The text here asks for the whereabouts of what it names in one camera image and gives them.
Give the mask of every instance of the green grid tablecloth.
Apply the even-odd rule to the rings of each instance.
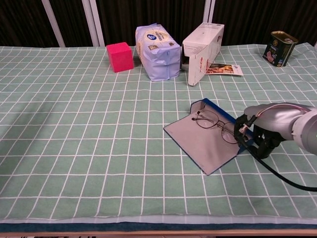
[[[297,45],[283,68],[262,58],[264,45],[222,47],[216,61],[240,65],[244,76],[205,76],[195,87],[183,71],[175,80],[150,82],[132,49],[135,68],[117,74],[105,48],[0,48],[0,222],[317,218],[317,193],[283,183],[248,153],[205,176],[162,129],[202,98],[235,118],[261,103],[317,106],[311,45]],[[293,141],[266,162],[298,183],[317,185],[316,156]]]

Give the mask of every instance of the glasses frame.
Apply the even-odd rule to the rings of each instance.
[[[216,116],[216,118],[217,118],[217,121],[213,121],[213,120],[211,120],[210,118],[207,118],[207,117],[205,117],[204,115],[201,115],[201,113],[203,113],[203,112],[209,112],[209,113],[214,114],[214,115]],[[201,128],[204,128],[204,129],[211,129],[211,128],[215,127],[215,126],[221,128],[221,137],[222,137],[222,139],[223,139],[225,142],[227,142],[227,143],[229,143],[229,144],[233,144],[233,145],[234,145],[234,144],[238,144],[238,141],[236,141],[236,139],[234,138],[234,131],[233,131],[233,130],[229,130],[229,129],[226,128],[226,126],[225,126],[225,125],[227,125],[227,124],[231,124],[231,125],[233,125],[233,127],[234,127],[234,124],[233,124],[232,122],[223,122],[223,121],[221,121],[216,113],[214,113],[214,112],[212,112],[212,111],[209,111],[209,110],[206,110],[206,109],[202,109],[202,110],[200,110],[200,111],[197,112],[197,117],[192,118],[192,120],[195,120],[196,123],[197,123],[197,125],[200,126]],[[211,123],[214,123],[214,124],[213,124],[212,126],[202,126],[202,125],[200,125],[200,124],[198,123],[198,121],[200,121],[200,120],[207,120],[207,121],[209,121],[209,122],[211,122]],[[226,140],[226,139],[223,137],[223,132],[224,132],[224,131],[229,132],[229,133],[232,135],[232,138],[234,139],[235,142],[230,142],[230,141]]]

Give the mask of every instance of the photo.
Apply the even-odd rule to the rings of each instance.
[[[206,74],[234,74],[243,75],[240,66],[233,64],[212,63]]]

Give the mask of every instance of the food packaging box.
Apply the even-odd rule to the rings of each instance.
[[[266,46],[263,58],[276,67],[286,66],[298,40],[283,31],[271,32],[270,42]]]
[[[187,82],[195,86],[220,52],[223,24],[202,23],[182,43],[181,68],[188,71]]]

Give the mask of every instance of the eyeglasses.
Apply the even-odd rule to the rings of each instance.
[[[231,122],[223,122],[219,120],[219,117],[216,113],[208,110],[202,110],[197,112],[197,117],[192,118],[195,120],[197,124],[204,128],[210,129],[214,126],[221,128],[221,136],[222,138],[230,143],[230,144],[237,144],[237,140],[234,138],[234,124]]]

